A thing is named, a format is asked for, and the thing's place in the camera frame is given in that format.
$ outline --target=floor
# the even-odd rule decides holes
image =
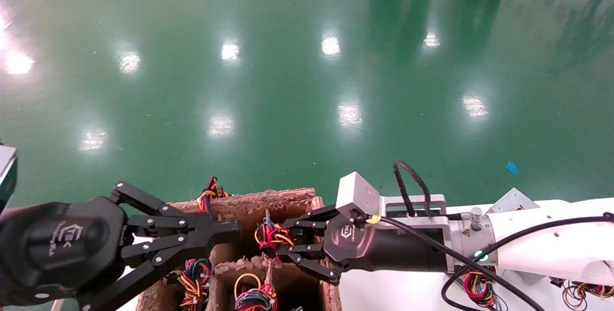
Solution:
[[[397,195],[398,158],[453,205],[614,195],[614,0],[0,0],[0,20],[15,206],[118,180],[194,199],[212,174],[332,203],[356,170]]]

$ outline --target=cardboard divider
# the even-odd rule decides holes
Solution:
[[[171,204],[180,211],[198,212],[195,201]],[[216,245],[209,256],[213,277],[209,285],[206,311],[234,310],[234,285],[241,274],[252,273],[263,283],[272,285],[278,294],[279,310],[303,307],[304,311],[341,311],[339,291],[301,272],[293,264],[282,264],[267,258],[254,239],[254,231],[269,215],[274,223],[299,217],[305,212],[324,206],[313,189],[264,191],[213,199],[211,207],[219,221],[237,220],[243,231],[240,243]],[[182,285],[156,283],[140,298],[136,311],[179,311]]]
[[[318,279],[305,274],[291,263],[283,263],[272,270],[272,285],[277,293],[278,309],[302,307],[304,311],[324,311],[324,299]]]

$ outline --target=yellow wire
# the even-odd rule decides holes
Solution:
[[[239,278],[236,279],[236,282],[235,282],[235,300],[237,300],[237,298],[238,298],[238,295],[236,294],[236,288],[239,285],[239,281],[241,281],[241,279],[246,277],[246,276],[252,277],[252,278],[254,278],[258,282],[258,289],[262,286],[262,283],[260,282],[260,279],[258,278],[258,276],[254,275],[254,274],[246,273],[246,274],[243,274],[243,275],[239,276]]]
[[[277,237],[282,238],[282,239],[284,239],[285,241],[287,241],[287,242],[288,242],[290,245],[294,246],[294,243],[293,243],[293,242],[292,242],[292,241],[291,241],[291,240],[290,240],[288,237],[286,237],[285,235],[276,234],[276,235],[275,235],[275,237],[276,237],[276,238],[277,238]]]
[[[256,239],[258,245],[262,245],[262,243],[258,240],[258,228],[256,228],[256,230],[254,231],[254,239]]]

